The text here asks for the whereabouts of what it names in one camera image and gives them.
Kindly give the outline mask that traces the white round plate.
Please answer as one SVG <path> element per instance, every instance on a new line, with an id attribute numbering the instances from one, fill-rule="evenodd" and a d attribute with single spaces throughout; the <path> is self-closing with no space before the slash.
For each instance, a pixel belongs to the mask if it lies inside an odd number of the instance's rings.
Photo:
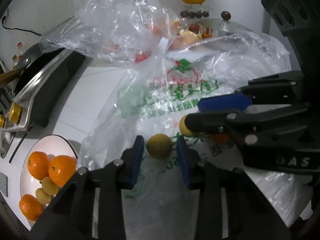
<path id="1" fill-rule="evenodd" d="M 20 177 L 19 208 L 33 226 L 76 170 L 76 151 L 59 135 L 47 135 L 31 148 Z"/>

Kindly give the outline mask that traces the red capped sauce bottle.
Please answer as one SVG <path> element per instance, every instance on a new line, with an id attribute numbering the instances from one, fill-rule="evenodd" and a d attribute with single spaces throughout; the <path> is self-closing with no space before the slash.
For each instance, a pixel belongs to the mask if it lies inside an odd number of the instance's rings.
<path id="1" fill-rule="evenodd" d="M 24 54 L 24 46 L 23 46 L 22 42 L 19 42 L 19 43 L 17 44 L 17 49 L 18 49 L 18 54 L 17 54 L 17 56 L 18 56 L 18 58 L 20 59 L 20 58 L 23 56 L 23 54 Z"/>

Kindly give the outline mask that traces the black chopstick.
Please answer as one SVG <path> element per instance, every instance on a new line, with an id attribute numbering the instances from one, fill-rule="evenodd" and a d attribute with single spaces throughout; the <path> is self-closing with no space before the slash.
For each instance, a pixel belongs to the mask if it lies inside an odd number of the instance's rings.
<path id="1" fill-rule="evenodd" d="M 12 160 L 14 159 L 18 149 L 20 148 L 21 144 L 23 143 L 23 141 L 25 140 L 25 138 L 27 137 L 27 135 L 30 133 L 30 129 L 27 130 L 24 135 L 20 138 L 20 141 L 18 142 L 16 148 L 14 149 L 12 155 L 10 156 L 10 159 L 9 159 L 9 163 L 12 162 Z"/>

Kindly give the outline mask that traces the steel saucepan with lid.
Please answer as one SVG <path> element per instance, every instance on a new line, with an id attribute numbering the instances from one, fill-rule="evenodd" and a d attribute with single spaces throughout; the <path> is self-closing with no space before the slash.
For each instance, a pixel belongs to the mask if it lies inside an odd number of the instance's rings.
<path id="1" fill-rule="evenodd" d="M 231 14 L 228 11 L 221 12 L 220 18 L 206 18 L 204 20 L 198 20 L 196 23 L 208 28 L 212 37 L 232 35 L 233 33 L 244 30 L 251 31 L 243 25 L 231 21 Z"/>

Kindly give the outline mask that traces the large mandarin orange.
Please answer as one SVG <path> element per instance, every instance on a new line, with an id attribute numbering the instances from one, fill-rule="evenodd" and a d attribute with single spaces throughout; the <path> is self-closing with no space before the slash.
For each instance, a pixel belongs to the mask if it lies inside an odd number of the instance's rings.
<path id="1" fill-rule="evenodd" d="M 49 177 L 60 188 L 62 188 L 67 181 L 76 172 L 76 159 L 68 155 L 56 156 L 49 165 Z"/>

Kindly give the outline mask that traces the grey smartphone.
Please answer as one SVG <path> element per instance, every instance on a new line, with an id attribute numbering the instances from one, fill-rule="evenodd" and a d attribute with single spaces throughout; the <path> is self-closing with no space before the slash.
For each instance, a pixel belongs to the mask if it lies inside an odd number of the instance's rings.
<path id="1" fill-rule="evenodd" d="M 8 197 L 8 177 L 0 172 L 0 191 Z"/>

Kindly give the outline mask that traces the steel induction cooker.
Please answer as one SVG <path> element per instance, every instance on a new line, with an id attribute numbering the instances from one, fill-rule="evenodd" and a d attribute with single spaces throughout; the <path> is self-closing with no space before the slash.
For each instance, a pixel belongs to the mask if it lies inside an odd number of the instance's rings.
<path id="1" fill-rule="evenodd" d="M 48 125 L 56 101 L 85 59 L 63 48 L 19 93 L 13 89 L 11 106 L 1 111 L 1 158 L 7 155 L 17 133 Z"/>

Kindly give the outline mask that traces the clear box of dark fruit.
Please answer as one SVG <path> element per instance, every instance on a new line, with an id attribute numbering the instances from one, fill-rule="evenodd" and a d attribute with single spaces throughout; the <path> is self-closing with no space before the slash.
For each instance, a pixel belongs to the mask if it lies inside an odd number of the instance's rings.
<path id="1" fill-rule="evenodd" d="M 210 16 L 211 8 L 204 4 L 184 4 L 180 9 L 181 18 L 202 19 Z"/>

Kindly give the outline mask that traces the small mandarin orange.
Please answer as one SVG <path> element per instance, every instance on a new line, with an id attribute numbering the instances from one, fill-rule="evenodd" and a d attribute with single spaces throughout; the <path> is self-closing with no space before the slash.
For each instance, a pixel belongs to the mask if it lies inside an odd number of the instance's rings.
<path id="1" fill-rule="evenodd" d="M 25 194 L 19 201 L 19 208 L 21 213 L 33 222 L 37 221 L 43 213 L 42 204 L 31 194 Z"/>

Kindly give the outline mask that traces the tan longan fruit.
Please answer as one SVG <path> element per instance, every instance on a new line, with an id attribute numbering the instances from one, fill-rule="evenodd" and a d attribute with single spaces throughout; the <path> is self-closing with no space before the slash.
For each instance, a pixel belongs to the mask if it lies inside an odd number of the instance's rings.
<path id="1" fill-rule="evenodd" d="M 150 137 L 146 144 L 146 149 L 153 158 L 165 160 L 171 155 L 173 142 L 166 134 L 156 134 Z"/>
<path id="2" fill-rule="evenodd" d="M 47 194 L 43 188 L 38 188 L 35 192 L 36 199 L 42 204 L 47 205 L 52 201 L 51 195 Z"/>
<path id="3" fill-rule="evenodd" d="M 190 131 L 187 127 L 186 127 L 186 124 L 185 124 L 185 119 L 186 119 L 186 115 L 184 115 L 180 122 L 179 122 L 179 130 L 180 130 L 180 133 L 181 135 L 183 135 L 184 137 L 193 137 L 194 134 L 192 131 Z"/>
<path id="4" fill-rule="evenodd" d="M 50 196 L 57 195 L 59 191 L 59 187 L 50 179 L 50 177 L 43 178 L 42 188 L 44 192 Z"/>

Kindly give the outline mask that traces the orange peel pieces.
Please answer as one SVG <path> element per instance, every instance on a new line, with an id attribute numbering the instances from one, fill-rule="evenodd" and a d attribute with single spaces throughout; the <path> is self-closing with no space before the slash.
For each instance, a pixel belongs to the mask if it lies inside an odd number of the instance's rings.
<path id="1" fill-rule="evenodd" d="M 213 30 L 197 23 L 182 23 L 175 21 L 172 25 L 172 30 L 177 36 L 195 37 L 195 40 L 204 40 L 213 37 Z"/>

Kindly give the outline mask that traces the crumpled clear plastic bag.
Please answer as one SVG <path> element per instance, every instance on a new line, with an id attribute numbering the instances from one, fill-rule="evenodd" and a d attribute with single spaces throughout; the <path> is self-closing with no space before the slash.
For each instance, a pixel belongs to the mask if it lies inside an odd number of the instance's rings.
<path id="1" fill-rule="evenodd" d="M 200 41 L 158 0 L 74 0 L 74 6 L 73 17 L 41 36 L 42 52 L 65 48 L 129 67 Z"/>

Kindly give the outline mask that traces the flat printed plastic bag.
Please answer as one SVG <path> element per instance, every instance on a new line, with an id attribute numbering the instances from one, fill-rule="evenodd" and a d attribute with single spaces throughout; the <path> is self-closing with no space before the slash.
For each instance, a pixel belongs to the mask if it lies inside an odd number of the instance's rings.
<path id="1" fill-rule="evenodd" d="M 138 135 L 176 142 L 181 119 L 197 112 L 201 99 L 291 68 L 287 49 L 266 34 L 242 31 L 179 50 L 168 50 L 168 43 L 162 39 L 155 55 L 125 72 L 82 142 L 80 166 L 104 167 Z M 215 220 L 205 226 L 208 238 L 284 239 L 277 230 L 304 210 L 310 179 L 244 168 L 210 201 Z M 184 185 L 176 151 L 163 160 L 144 151 L 136 185 L 121 194 L 127 239 L 194 238 L 200 193 Z"/>

